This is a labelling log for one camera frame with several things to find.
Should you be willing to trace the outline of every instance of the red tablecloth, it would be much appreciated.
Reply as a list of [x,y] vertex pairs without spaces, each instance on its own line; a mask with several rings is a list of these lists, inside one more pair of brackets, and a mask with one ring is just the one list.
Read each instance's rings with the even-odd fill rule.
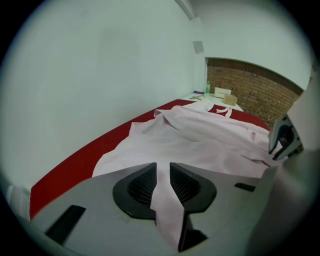
[[[177,99],[157,107],[157,109],[170,110],[174,106],[184,106],[190,103],[192,103],[192,101]],[[224,109],[224,107],[215,105],[210,112],[215,113],[217,109]],[[132,122],[141,123],[153,118],[154,109],[120,125],[79,149],[46,174],[31,189],[29,209],[30,219],[52,200],[56,199],[78,183],[91,178],[96,163],[101,156],[114,150],[116,146],[129,135]],[[268,129],[260,118],[249,113],[232,110],[230,118]]]

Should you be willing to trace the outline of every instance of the light pink fabric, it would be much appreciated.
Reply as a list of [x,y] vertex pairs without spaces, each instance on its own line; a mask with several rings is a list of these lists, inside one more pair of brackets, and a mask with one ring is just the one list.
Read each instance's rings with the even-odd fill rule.
[[217,113],[225,113],[225,117],[229,118],[232,114],[232,108],[231,107],[226,107],[225,109],[217,109],[216,110]]
[[157,186],[151,208],[156,211],[158,230],[175,248],[184,208],[170,185],[170,162],[255,178],[260,178],[268,166],[280,164],[268,154],[267,130],[206,112],[209,107],[206,102],[195,102],[156,110],[155,119],[133,123],[129,136],[104,154],[93,171],[93,176],[98,176],[156,162]]

